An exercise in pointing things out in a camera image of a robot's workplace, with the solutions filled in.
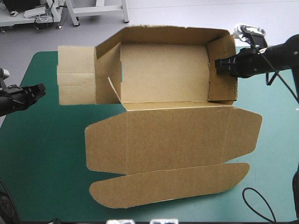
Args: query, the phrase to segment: gray floor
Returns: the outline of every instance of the gray floor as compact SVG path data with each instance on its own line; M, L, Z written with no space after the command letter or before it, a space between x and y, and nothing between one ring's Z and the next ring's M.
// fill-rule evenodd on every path
M283 43L288 37L299 33L298 0L127 1L130 23L124 23L123 16L117 14L81 18L79 27L74 27L68 17L62 30L56 30L55 27L36 30L32 25L7 29L7 33L0 35L0 68L8 69L11 73L7 84L20 84L36 52L55 51L58 45L97 45L124 26L175 25L232 31L236 23L247 23L263 27L269 45ZM92 5L95 1L74 2L79 7ZM107 0L106 4L119 2Z

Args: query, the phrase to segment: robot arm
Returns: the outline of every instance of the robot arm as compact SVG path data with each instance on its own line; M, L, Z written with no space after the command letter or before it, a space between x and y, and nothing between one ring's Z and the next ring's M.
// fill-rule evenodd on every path
M271 85L276 76L284 82L279 71L291 69L297 94L284 84L299 103L299 35L292 36L283 44L268 47L263 29L239 24L235 27L234 36L249 43L251 48L243 48L237 55L216 60L217 74L229 72L233 77L249 78L266 73L266 84ZM275 74L269 80L270 72Z
M0 68L0 117L15 111L26 110L46 94L43 84L25 87L6 86L4 79L8 77L9 72Z

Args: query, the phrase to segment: black cable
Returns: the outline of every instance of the black cable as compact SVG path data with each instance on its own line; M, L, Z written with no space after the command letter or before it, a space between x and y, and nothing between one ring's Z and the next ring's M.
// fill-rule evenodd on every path
M3 180L2 180L1 178L0 178L0 183L1 183L1 185L3 186L4 190L6 191L6 193L7 193L7 195L8 195L8 198L9 198L9 200L10 200L12 206L13 206L13 209L14 209L14 211L15 211L15 214L16 214L16 216L17 216L17 219L18 219L19 224L21 224L21 218L20 218L20 216L19 216L17 207L16 207L15 204L14 204L13 198L11 197L11 195L10 195L10 193L9 193L9 190L8 190L6 184L3 182Z
M51 5L51 7L50 7L50 12L51 12L51 14L52 14L52 24L49 26L49 23L47 22L47 26L45 26L45 27L37 27L36 26L36 20L37 19L35 19L34 20L34 23L33 23L33 26L34 26L34 28L36 28L36 29L48 29L48 28L50 28L50 27L52 27L53 25L54 25L54 15L53 15L53 13L52 13L52 8L53 8L53 5L54 5L54 0L52 0L53 2L52 2L52 5Z
M273 220L267 218L266 216L263 216L261 213L259 213L258 211L256 211L256 210L255 210L255 209L254 209L254 208L247 202L247 200L246 200L246 198L245 198L245 192L246 192L247 190L252 190L252 191L256 192L256 193L263 199L263 201L266 203L266 205L268 206L268 208L269 208L269 210L270 210L270 212L271 212L271 214L272 214ZM275 218L275 215L274 215L274 213L273 213L273 210L272 210L271 206L269 205L269 203L267 202L267 200L261 195L260 192L258 192L258 191L255 190L254 188L244 188L244 190L242 191L242 197L243 197L243 200L244 200L245 204L246 204L246 205L247 205L247 206L248 206L254 213L256 213L259 217L262 217L263 219L267 220L268 222L276 223L276 218Z
M68 15L68 13L67 13L67 7L66 7L66 17L65 17L65 19L64 19L64 21L63 21L63 23L62 24L60 24L61 26L63 26L64 25L64 23L65 23L65 21L67 20L67 15Z
M281 75L279 74L279 71L277 71L273 65L269 62L269 60L263 55L263 53L260 52L260 50L252 43L249 43L255 50L258 51L258 53L260 53L260 55L263 57L263 59L267 62L267 64L272 68L272 70L274 71L275 75L279 77L279 79L283 82L283 84L288 88L288 90L291 92L291 94L293 95L293 97L295 98L295 100L297 101L297 103L299 104L299 98L298 96L296 96L296 94L294 93L294 91L290 88L290 86L288 85L288 83L286 83L286 81L281 77Z

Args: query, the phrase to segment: green table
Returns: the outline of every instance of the green table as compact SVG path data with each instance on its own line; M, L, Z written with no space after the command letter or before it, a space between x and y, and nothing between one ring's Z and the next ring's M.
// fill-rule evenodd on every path
M63 221L149 221L176 217L181 221L261 221L242 201L241 192L247 186L257 188L269 200L278 221L295 219L291 182L299 160L299 111L278 80L271 87L265 86L263 75L239 80L235 106L263 116L256 150L233 160L251 164L251 171L240 184L221 194L116 210L98 204L89 194L94 181L119 175L87 169L84 129L124 112L124 108L60 106L56 65L57 52L34 55L22 85L44 83L47 95L28 110L8 115L0 129L0 176L22 220L59 217ZM290 71L282 75L292 83ZM258 197L248 195L258 210L269 214Z

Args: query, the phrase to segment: cardboard box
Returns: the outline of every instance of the cardboard box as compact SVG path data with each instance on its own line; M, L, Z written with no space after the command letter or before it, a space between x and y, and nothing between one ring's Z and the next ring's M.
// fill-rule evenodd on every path
M248 164L224 162L254 150L262 119L232 107L237 80L216 74L234 54L228 31L207 28L126 27L95 48L59 47L60 104L126 109L85 131L88 168L126 174L93 183L96 201L128 208L243 179Z

